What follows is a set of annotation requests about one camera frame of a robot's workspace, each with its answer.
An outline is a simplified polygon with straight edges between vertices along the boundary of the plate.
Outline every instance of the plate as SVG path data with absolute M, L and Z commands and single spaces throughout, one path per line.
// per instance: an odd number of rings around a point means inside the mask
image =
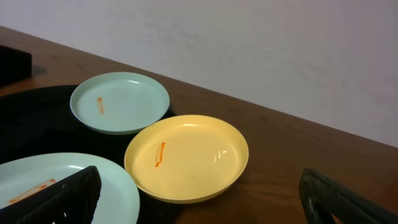
M 137 186 L 166 202 L 193 203 L 226 190 L 248 163 L 248 145 L 232 125 L 208 116 L 167 118 L 142 130 L 124 156 Z
M 83 124 L 106 134 L 131 134 L 158 121 L 170 104 L 157 81 L 130 72 L 95 76 L 72 93 L 70 108 Z
M 129 174 L 107 159 L 80 153 L 32 156 L 0 165 L 0 208 L 10 199 L 49 180 L 58 182 L 88 166 L 96 166 L 102 188 L 92 224 L 135 223 L 138 189 Z

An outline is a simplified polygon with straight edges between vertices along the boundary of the yellow plate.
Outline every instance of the yellow plate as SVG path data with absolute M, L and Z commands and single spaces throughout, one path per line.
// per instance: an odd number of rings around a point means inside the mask
M 124 155 L 137 186 L 171 203 L 193 203 L 226 190 L 248 163 L 248 145 L 232 125 L 216 118 L 183 115 L 142 130 Z

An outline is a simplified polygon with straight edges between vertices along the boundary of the wooden table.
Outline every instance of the wooden table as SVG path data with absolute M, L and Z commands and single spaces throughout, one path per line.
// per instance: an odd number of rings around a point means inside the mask
M 213 116 L 242 132 L 249 144 L 243 175 L 220 196 L 186 205 L 176 223 L 306 223 L 298 194 L 304 167 L 398 213 L 395 147 L 4 27 L 0 44 L 30 52 L 34 64 L 32 78 L 0 88 L 0 96 L 79 84 L 107 72 L 137 72 L 166 87 L 177 114 Z

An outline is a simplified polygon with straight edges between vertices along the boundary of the black object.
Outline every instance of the black object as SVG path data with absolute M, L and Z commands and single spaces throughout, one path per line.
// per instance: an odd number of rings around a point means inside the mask
M 0 45 L 0 86 L 30 77 L 32 55 Z
M 69 109 L 76 85 L 52 86 L 0 98 L 0 164 L 53 152 L 81 152 L 124 167 L 124 153 L 135 134 L 113 136 L 81 124 Z M 175 116 L 168 110 L 163 118 Z M 172 223 L 183 205 L 140 193 L 138 223 Z
M 101 192 L 101 178 L 89 166 L 46 189 L 0 209 L 0 223 L 90 224 Z
M 309 224 L 398 223 L 398 216 L 363 199 L 320 173 L 305 169 L 300 181 L 300 199 Z

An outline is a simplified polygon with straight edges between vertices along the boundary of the orange stain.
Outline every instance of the orange stain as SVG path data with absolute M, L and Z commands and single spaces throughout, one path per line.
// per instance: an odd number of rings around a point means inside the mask
M 159 164 L 163 161 L 163 150 L 164 150 L 164 145 L 166 145 L 165 142 L 163 142 L 162 145 L 160 146 L 160 148 L 157 150 L 156 159 L 155 159 L 155 161 L 156 161 L 155 167 L 158 167 Z
M 37 192 L 43 190 L 44 188 L 51 186 L 55 183 L 54 179 L 51 179 L 49 181 L 46 181 L 44 183 L 39 184 L 38 186 L 35 186 L 34 188 L 31 188 L 27 191 L 25 191 L 24 193 L 14 197 L 13 199 L 9 200 L 8 203 L 16 203 L 19 202 L 20 200 L 23 200 L 33 194 L 36 194 Z
M 98 105 L 99 112 L 101 114 L 104 114 L 105 110 L 104 110 L 104 106 L 102 105 L 102 97 L 97 98 L 97 105 Z

